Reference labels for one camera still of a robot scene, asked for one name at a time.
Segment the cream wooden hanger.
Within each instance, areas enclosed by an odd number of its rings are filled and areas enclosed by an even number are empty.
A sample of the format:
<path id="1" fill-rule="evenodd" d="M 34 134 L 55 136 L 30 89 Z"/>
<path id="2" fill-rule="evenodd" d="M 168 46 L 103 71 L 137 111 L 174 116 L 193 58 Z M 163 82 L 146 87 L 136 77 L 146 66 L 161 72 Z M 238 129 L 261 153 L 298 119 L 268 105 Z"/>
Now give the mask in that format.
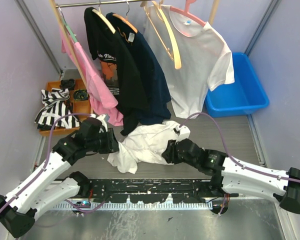
<path id="1" fill-rule="evenodd" d="M 145 38 L 157 61 L 164 68 L 182 68 L 181 54 L 170 20 L 164 13 L 163 1 L 143 1 L 140 7 L 146 15 Z"/>

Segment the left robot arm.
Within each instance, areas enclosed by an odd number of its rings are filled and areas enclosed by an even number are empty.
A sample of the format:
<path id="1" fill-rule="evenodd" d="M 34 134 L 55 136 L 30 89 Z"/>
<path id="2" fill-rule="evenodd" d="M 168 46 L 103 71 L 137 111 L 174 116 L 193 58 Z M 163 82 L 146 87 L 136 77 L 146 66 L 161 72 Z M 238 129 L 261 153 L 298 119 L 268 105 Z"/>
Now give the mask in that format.
<path id="1" fill-rule="evenodd" d="M 35 222 L 57 203 L 77 196 L 85 198 L 90 180 L 81 172 L 71 173 L 61 183 L 46 188 L 63 172 L 89 153 L 110 154 L 119 150 L 108 115 L 91 114 L 79 129 L 49 147 L 44 162 L 14 190 L 0 194 L 0 223 L 15 238 L 26 234 Z"/>

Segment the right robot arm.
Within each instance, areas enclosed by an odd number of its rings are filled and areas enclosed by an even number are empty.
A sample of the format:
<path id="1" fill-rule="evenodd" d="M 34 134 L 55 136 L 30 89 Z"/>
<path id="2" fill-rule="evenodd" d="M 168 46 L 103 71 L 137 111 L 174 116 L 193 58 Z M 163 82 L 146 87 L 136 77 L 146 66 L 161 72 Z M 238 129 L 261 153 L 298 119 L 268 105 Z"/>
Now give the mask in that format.
<path id="1" fill-rule="evenodd" d="M 168 141 L 162 157 L 169 164 L 185 163 L 210 176 L 209 191 L 215 197 L 223 194 L 254 196 L 300 215 L 298 168 L 265 168 L 230 157 L 225 152 L 201 148 L 189 139 Z"/>

